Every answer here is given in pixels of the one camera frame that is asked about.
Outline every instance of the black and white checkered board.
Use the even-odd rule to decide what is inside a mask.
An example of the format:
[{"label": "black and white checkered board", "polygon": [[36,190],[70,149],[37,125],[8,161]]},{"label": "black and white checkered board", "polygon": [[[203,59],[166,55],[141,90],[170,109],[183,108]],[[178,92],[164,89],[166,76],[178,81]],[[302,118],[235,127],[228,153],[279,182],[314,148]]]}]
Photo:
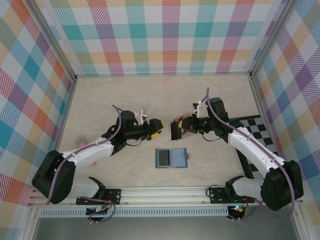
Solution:
[{"label": "black and white checkered board", "polygon": [[[248,129],[250,133],[271,152],[278,155],[276,148],[268,134],[268,131],[260,115],[239,117],[240,122]],[[244,174],[249,179],[263,179],[258,169],[241,152],[237,150]]]}]

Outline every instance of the table surface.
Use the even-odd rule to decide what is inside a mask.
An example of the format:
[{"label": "table surface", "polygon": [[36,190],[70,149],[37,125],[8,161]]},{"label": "table surface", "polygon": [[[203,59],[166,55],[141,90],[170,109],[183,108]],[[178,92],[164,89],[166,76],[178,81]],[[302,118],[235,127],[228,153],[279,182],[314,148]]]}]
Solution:
[{"label": "table surface", "polygon": [[[149,119],[170,122],[193,110],[210,87],[210,97],[220,97],[230,118],[257,115],[258,110],[246,75],[125,76],[80,78],[67,117],[59,151],[76,148],[75,138],[93,142],[115,124],[117,112],[148,109]],[[214,133],[205,135],[216,139]],[[188,168],[155,168],[156,148],[186,148]],[[207,142],[200,134],[171,141],[170,129],[137,147],[126,146],[119,153],[81,169],[77,177],[89,176],[108,187],[176,187],[224,185],[243,175],[236,150],[223,140]]]}]

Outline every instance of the gray tablet case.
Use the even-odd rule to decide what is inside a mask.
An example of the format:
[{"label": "gray tablet case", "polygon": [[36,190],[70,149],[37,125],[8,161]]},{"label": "gray tablet case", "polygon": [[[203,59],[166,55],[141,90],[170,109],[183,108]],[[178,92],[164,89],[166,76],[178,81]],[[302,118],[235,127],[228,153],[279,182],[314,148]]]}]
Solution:
[{"label": "gray tablet case", "polygon": [[186,148],[155,149],[155,167],[157,169],[187,168],[188,159]]}]

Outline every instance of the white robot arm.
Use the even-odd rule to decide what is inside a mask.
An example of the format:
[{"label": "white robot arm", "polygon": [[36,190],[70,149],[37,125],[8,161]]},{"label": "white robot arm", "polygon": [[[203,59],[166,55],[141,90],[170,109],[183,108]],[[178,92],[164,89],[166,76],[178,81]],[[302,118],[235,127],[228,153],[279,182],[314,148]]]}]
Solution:
[{"label": "white robot arm", "polygon": [[[211,98],[209,101],[209,104],[206,101],[208,117],[199,117],[199,108],[197,108],[198,114],[193,114],[183,119],[179,123],[179,127],[202,135],[214,131],[218,137],[235,147],[249,159],[264,178],[263,180],[258,180],[236,176],[228,180],[225,183],[224,190],[230,202],[235,202],[238,196],[262,199],[274,211],[291,203],[292,195],[288,180],[276,164],[276,161],[282,166],[292,183],[294,198],[302,197],[304,191],[298,163],[293,160],[285,161],[283,158],[273,154],[258,142],[238,119],[229,118],[224,103],[220,98]],[[193,107],[196,108],[198,104],[199,102],[194,103]]]},{"label": "white robot arm", "polygon": [[[95,161],[118,153],[127,145],[127,140],[152,140],[165,127],[163,121],[155,118],[151,119],[149,123],[145,121],[147,116],[144,109],[140,114],[125,110],[121,112],[119,117],[116,124],[96,141],[72,151],[59,153],[53,150],[46,155],[31,183],[48,198],[48,203],[50,201],[53,204],[58,204],[68,196],[90,198],[97,196],[99,189],[101,189],[99,194],[103,195],[104,186],[102,183],[94,177],[90,177],[90,179],[95,183],[74,183],[75,173]],[[136,120],[137,117],[139,117],[141,124]]]}]

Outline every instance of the plaid wall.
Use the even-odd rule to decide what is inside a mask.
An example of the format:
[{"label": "plaid wall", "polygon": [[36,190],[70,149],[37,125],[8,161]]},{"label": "plaid wall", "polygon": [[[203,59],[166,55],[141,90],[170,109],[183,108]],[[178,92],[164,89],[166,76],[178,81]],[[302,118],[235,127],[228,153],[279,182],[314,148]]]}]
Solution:
[{"label": "plaid wall", "polygon": [[320,0],[299,1],[256,84],[280,154],[300,164],[309,230],[320,236]]},{"label": "plaid wall", "polygon": [[122,75],[247,72],[281,0],[37,2],[76,73]]},{"label": "plaid wall", "polygon": [[72,81],[22,0],[0,0],[0,239],[17,239]]}]

